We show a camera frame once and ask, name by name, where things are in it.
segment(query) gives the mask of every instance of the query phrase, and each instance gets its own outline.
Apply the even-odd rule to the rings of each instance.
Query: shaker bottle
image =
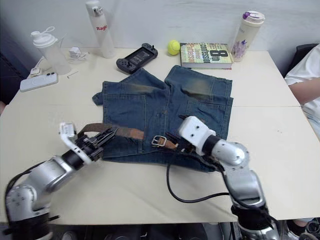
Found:
[[[51,64],[53,71],[61,75],[67,74],[71,71],[71,67],[58,46],[58,39],[49,33],[54,30],[55,27],[50,26],[43,32],[33,31],[31,33],[33,45],[40,50]]]
[[[85,6],[103,57],[106,59],[114,57],[116,55],[114,43],[100,2],[98,0],[87,1]]]
[[[242,60],[264,21],[265,15],[258,11],[246,11],[242,15],[241,25],[231,50],[235,62]]]

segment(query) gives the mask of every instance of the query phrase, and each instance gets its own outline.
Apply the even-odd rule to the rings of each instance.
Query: metal buckle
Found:
[[[158,142],[160,141],[160,139],[164,139],[164,142],[162,144],[159,144]],[[153,145],[153,147],[164,147],[166,145],[167,142],[167,138],[165,136],[160,136],[160,135],[156,135],[153,137],[151,144]]]

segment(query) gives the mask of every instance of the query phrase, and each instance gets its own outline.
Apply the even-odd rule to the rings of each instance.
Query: book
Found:
[[[180,43],[181,66],[192,69],[231,69],[234,59],[227,44]]]

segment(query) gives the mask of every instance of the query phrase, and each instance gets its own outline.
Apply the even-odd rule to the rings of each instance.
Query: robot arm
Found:
[[[242,234],[252,240],[280,239],[274,218],[266,217],[266,199],[258,176],[249,168],[246,147],[217,137],[195,116],[185,118],[179,135],[195,146],[197,154],[213,157],[223,166],[222,176],[233,203],[231,211],[238,216]]]
[[[72,123],[60,124],[60,137],[70,148],[62,156],[18,175],[29,174],[22,183],[13,186],[17,177],[10,181],[5,192],[9,233],[14,240],[49,240],[52,237],[48,222],[51,193],[64,186],[84,165],[98,160],[103,145],[112,140],[117,129],[108,129],[94,137],[77,138]]]

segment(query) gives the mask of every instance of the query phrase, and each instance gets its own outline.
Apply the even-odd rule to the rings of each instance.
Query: yellow ball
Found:
[[[168,53],[177,55],[180,52],[180,43],[177,40],[171,40],[168,43]]]

